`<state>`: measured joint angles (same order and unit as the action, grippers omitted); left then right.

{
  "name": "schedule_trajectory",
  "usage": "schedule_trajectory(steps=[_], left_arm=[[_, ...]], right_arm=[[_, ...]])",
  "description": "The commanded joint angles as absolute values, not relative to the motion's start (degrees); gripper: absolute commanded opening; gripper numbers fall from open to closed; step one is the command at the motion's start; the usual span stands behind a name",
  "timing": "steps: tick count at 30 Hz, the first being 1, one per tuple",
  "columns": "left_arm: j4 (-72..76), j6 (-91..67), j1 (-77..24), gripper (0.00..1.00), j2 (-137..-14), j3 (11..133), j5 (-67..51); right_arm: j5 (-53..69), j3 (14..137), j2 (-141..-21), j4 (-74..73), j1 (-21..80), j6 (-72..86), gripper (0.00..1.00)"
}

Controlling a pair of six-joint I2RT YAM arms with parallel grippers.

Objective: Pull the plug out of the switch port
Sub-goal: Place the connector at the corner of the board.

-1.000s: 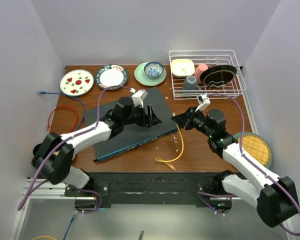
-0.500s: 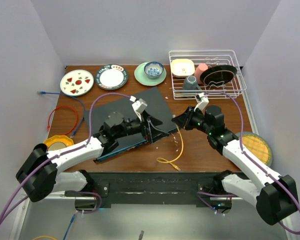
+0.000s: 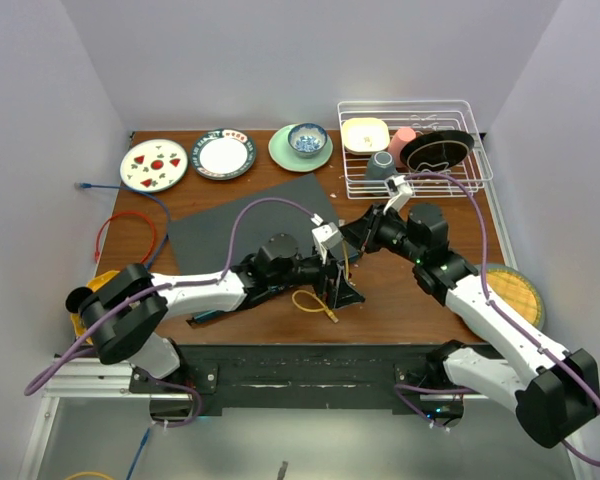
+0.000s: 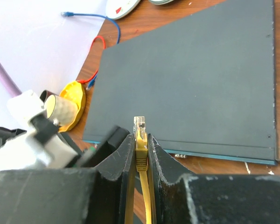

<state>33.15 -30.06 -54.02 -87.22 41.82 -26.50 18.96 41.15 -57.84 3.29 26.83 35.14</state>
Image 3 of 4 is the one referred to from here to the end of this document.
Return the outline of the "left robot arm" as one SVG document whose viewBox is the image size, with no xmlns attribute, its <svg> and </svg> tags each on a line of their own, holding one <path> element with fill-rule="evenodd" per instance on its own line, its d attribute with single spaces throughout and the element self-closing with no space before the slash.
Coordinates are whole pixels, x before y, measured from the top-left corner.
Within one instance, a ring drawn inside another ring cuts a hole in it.
<svg viewBox="0 0 600 480">
<path fill-rule="evenodd" d="M 316 247 L 304 257 L 296 239 L 280 233 L 227 272 L 166 276 L 132 264 L 97 290 L 73 290 L 65 306 L 94 331 L 90 338 L 101 363 L 127 361 L 163 391 L 176 392 L 186 383 L 187 367 L 175 342 L 157 334 L 161 321 L 249 310 L 302 286 L 312 287 L 329 310 L 365 300 L 329 249 Z"/>
</svg>

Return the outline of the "black network switch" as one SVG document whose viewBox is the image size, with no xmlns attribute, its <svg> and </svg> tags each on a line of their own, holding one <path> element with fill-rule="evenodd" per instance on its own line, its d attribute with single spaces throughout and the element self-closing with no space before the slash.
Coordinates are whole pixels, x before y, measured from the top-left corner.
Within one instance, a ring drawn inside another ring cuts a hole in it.
<svg viewBox="0 0 600 480">
<path fill-rule="evenodd" d="M 176 220 L 168 237 L 177 276 L 204 275 L 227 272 L 280 233 L 293 236 L 307 257 L 315 248 L 312 230 L 328 223 L 337 226 L 335 211 L 316 177 L 305 175 Z M 330 249 L 344 267 L 353 251 L 343 239 Z"/>
</svg>

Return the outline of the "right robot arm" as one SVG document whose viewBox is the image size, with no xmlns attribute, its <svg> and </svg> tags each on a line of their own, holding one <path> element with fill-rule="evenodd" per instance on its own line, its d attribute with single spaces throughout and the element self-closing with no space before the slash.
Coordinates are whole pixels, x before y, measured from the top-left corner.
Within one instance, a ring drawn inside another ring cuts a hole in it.
<svg viewBox="0 0 600 480">
<path fill-rule="evenodd" d="M 412 262 L 420 288 L 502 357 L 489 360 L 448 342 L 441 359 L 425 369 L 432 390 L 446 393 L 458 385 L 496 401 L 545 448 L 564 442 L 600 414 L 594 357 L 584 349 L 568 351 L 506 305 L 489 287 L 485 268 L 450 247 L 448 223 L 439 207 L 419 204 L 401 217 L 393 207 L 374 204 L 340 230 L 362 253 L 386 249 Z"/>
</svg>

